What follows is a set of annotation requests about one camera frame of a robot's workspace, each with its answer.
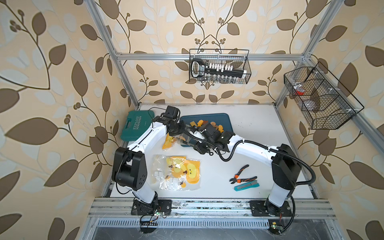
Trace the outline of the clear resealable duck bag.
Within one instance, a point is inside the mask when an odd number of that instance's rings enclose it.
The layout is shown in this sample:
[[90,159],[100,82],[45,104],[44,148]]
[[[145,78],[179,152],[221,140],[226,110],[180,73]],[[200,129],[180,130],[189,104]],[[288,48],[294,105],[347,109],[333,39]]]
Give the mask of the clear resealable duck bag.
[[166,138],[165,138],[165,142],[162,146],[162,150],[169,150],[171,149],[174,145],[178,144],[182,147],[193,147],[195,142],[193,142],[194,139],[192,139],[191,137],[189,137],[188,135],[186,134],[180,134],[180,135],[177,135],[177,136],[170,136],[169,133],[167,133],[166,135]]

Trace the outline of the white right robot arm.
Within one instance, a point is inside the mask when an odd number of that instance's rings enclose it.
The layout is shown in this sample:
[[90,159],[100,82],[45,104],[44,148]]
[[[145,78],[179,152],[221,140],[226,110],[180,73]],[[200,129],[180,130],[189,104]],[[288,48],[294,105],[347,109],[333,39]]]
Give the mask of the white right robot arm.
[[297,158],[288,153],[289,146],[266,146],[232,132],[221,133],[209,123],[199,128],[191,127],[186,132],[196,141],[194,149],[202,155],[213,151],[222,161],[228,162],[239,154],[271,167],[274,184],[267,198],[270,205],[282,207],[296,188],[301,166]]

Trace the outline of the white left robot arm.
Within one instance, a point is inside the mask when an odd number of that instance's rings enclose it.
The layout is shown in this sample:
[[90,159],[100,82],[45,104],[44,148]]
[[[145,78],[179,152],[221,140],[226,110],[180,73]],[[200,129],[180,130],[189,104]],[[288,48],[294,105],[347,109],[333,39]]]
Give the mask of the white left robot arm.
[[150,116],[150,123],[144,133],[127,147],[115,151],[112,181],[120,194],[127,189],[144,204],[152,204],[157,193],[147,183],[147,162],[145,153],[150,152],[159,140],[166,135],[177,136],[185,129],[180,123],[181,112],[178,108],[167,106],[159,116]]

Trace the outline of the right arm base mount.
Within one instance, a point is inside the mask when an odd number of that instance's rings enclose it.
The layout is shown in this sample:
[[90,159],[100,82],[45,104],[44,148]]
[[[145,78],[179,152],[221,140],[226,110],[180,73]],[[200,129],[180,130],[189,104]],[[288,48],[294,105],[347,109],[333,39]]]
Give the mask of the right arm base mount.
[[296,216],[296,201],[290,197],[292,205],[284,201],[281,207],[276,207],[269,200],[249,201],[253,217],[278,217],[278,221],[269,221],[268,231],[275,236],[283,235],[292,225]]

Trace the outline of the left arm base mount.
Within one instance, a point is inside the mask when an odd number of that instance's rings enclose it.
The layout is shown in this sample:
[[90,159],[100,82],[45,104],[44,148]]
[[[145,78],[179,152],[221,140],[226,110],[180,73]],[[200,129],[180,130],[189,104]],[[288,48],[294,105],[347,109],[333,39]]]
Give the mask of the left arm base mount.
[[142,234],[153,233],[159,226],[158,219],[165,219],[171,214],[172,200],[158,199],[155,194],[153,201],[146,204],[137,198],[134,198],[131,215],[140,216],[139,225]]

